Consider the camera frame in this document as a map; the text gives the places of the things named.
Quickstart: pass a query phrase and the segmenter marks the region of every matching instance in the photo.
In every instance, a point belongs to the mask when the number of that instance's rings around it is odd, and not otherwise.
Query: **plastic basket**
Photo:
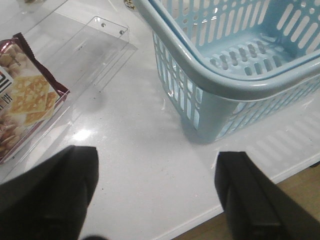
[[[180,115],[212,141],[320,87],[320,0],[136,0]]]

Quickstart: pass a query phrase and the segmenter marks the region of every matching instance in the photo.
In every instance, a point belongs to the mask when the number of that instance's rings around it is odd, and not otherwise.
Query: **cracker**
[[[46,109],[49,83],[42,75],[18,76],[11,91],[11,115],[43,112]]]
[[[42,120],[46,120],[52,117],[55,110],[55,103],[57,100],[58,94],[56,92],[49,92],[45,110],[41,112],[29,113],[25,116],[24,125],[32,125]]]

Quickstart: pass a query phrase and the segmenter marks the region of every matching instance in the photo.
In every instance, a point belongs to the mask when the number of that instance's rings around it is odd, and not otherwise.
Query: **white table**
[[[77,2],[66,4],[81,16],[108,19],[114,14],[106,0],[90,1],[90,7],[88,1]],[[276,183],[320,160],[319,92],[220,141],[198,143],[158,80],[151,30],[122,1],[113,3],[130,28],[131,45],[118,62],[120,70],[89,87],[74,106],[81,108],[80,115],[72,110],[63,115],[8,176],[67,145],[96,146],[99,182],[80,238],[169,240],[218,215],[214,172],[219,151],[246,151]]]

